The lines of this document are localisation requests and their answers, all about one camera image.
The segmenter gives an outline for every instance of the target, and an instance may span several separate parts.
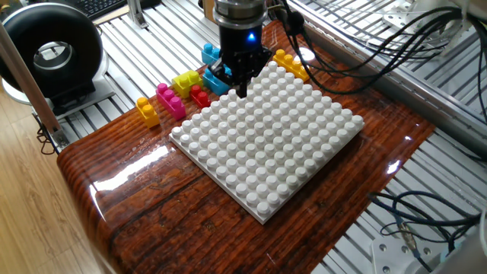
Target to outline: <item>wooden floor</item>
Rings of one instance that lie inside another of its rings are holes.
[[[38,128],[0,88],[0,273],[100,273]]]

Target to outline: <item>wooden stick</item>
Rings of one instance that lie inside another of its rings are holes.
[[[22,91],[27,95],[47,131],[52,135],[55,131],[61,130],[61,126],[47,104],[46,98],[44,98],[3,24],[0,24],[0,57],[21,86]]]

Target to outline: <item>blue led light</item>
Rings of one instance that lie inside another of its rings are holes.
[[[247,40],[249,40],[250,42],[254,42],[256,40],[256,36],[253,35],[253,33],[250,33]]]

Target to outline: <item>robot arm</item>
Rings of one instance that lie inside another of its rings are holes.
[[[272,55],[262,45],[263,22],[267,16],[264,0],[215,0],[213,16],[220,30],[220,59],[209,66],[212,74],[239,97],[246,97],[247,84],[256,77]],[[225,74],[224,65],[231,70]]]

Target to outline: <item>yellow lego brick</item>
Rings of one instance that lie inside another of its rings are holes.
[[[203,80],[199,77],[198,72],[188,71],[175,77],[172,80],[173,89],[180,95],[181,98],[188,98],[191,87],[195,84],[203,88]]]
[[[283,49],[278,49],[272,57],[272,60],[277,62],[281,67],[284,67],[288,72],[292,72],[296,78],[301,78],[303,81],[307,81],[310,76],[306,73],[301,62],[293,61],[293,59],[293,56],[286,54]]]
[[[155,112],[153,106],[150,105],[147,98],[141,97],[137,100],[137,110],[148,129],[160,124],[158,114]]]

